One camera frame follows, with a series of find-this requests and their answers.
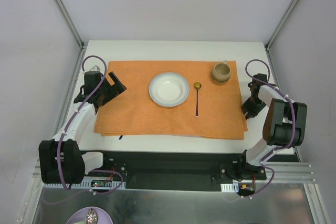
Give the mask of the beige ceramic mug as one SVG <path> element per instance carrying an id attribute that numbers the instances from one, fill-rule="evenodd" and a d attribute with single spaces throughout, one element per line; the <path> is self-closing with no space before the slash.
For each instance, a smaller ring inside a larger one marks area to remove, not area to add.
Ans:
<path id="1" fill-rule="evenodd" d="M 211 72 L 211 78 L 216 84 L 224 84 L 231 77 L 231 68 L 228 61 L 217 63 Z"/>

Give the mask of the gold purple spoon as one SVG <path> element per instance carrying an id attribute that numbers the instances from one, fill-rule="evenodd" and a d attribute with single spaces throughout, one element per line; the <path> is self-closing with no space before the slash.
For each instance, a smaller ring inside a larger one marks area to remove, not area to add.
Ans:
<path id="1" fill-rule="evenodd" d="M 202 87 L 200 82 L 194 83 L 194 88 L 196 89 L 196 109 L 195 109 L 195 116 L 198 117 L 198 102 L 199 102 L 199 90 Z"/>

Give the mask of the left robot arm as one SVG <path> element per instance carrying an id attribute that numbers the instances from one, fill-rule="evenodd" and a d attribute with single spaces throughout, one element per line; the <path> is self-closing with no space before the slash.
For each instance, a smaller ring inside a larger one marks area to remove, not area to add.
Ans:
<path id="1" fill-rule="evenodd" d="M 102 151 L 83 154 L 79 149 L 84 131 L 98 109 L 127 89 L 112 71 L 108 76 L 114 84 L 98 70 L 85 72 L 84 85 L 73 101 L 72 120 L 51 140 L 40 143 L 40 173 L 45 184 L 79 184 L 92 170 L 99 176 L 110 173 L 111 163 L 104 159 Z"/>

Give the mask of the white ceramic plate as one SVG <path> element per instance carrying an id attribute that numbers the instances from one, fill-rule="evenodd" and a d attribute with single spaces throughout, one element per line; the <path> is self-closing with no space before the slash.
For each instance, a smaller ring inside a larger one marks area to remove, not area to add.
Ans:
<path id="1" fill-rule="evenodd" d="M 152 79 L 149 96 L 163 107 L 175 107 L 186 101 L 190 92 L 187 80 L 178 73 L 164 72 Z"/>

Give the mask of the orange cloth placemat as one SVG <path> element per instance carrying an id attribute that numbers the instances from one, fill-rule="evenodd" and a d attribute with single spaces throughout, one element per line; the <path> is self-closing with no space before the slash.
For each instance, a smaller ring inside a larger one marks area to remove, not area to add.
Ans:
<path id="1" fill-rule="evenodd" d="M 111 61 L 127 90 L 98 110 L 94 132 L 103 136 L 169 134 L 242 140 L 247 123 L 241 111 L 237 63 L 230 61 L 231 77 L 224 84 L 211 79 L 212 61 Z M 175 72 L 189 84 L 188 98 L 179 106 L 163 107 L 149 96 L 149 84 L 164 72 Z M 200 82 L 198 117 L 196 89 Z"/>

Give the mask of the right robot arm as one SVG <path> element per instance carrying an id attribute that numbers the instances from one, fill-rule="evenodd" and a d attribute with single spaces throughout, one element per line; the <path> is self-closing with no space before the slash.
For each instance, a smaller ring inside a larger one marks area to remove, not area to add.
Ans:
<path id="1" fill-rule="evenodd" d="M 241 106 L 245 118 L 256 117 L 265 107 L 268 112 L 262 138 L 239 156 L 236 174 L 241 179 L 257 173 L 280 150 L 302 144 L 308 110 L 306 104 L 289 99 L 276 85 L 270 84 L 265 74 L 252 76 L 248 86 L 251 95 Z"/>

